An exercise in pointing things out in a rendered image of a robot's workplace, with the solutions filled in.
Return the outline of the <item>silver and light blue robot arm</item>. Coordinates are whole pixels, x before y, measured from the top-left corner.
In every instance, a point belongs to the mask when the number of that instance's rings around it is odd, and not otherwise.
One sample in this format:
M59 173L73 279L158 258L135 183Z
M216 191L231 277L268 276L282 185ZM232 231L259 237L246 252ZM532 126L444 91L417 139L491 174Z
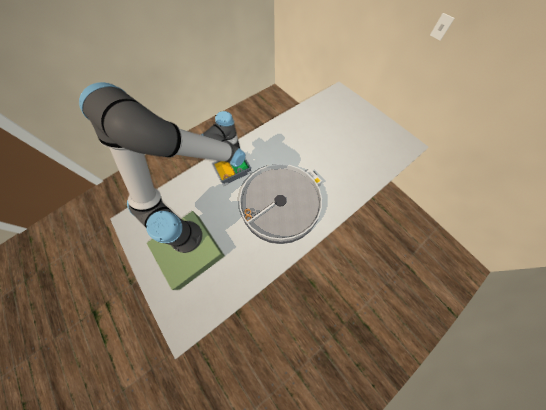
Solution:
M246 155L228 141L237 134L232 115L219 112L215 125L202 136L179 129L123 89L105 82L86 87L80 95L79 106L91 121L101 144L110 148L130 194L127 200L130 213L155 241L171 245L182 253L195 250L202 240L201 228L192 221L182 220L162 202L160 192L153 186L144 154L203 158L239 167Z

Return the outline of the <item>grey round turntable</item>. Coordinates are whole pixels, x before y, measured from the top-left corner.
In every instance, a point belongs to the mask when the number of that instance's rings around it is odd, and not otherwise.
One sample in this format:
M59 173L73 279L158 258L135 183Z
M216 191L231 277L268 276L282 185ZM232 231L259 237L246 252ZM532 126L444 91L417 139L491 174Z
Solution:
M253 234L270 243L285 244L311 231L322 208L322 180L311 169L306 172L276 164L259 169L246 180L240 193L240 210ZM247 217L247 221L246 209L257 215L253 213L256 216Z

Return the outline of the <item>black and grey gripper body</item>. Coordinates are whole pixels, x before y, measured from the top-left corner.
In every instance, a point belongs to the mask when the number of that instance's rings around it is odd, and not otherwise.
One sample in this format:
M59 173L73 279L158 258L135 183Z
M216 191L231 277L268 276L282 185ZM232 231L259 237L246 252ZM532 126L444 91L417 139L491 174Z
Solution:
M238 140L238 136L236 134L236 136L233 138L233 139L230 139L228 140L229 142L231 142L232 144L234 144L235 146L237 146L238 148L240 148L240 144L239 144L239 140Z

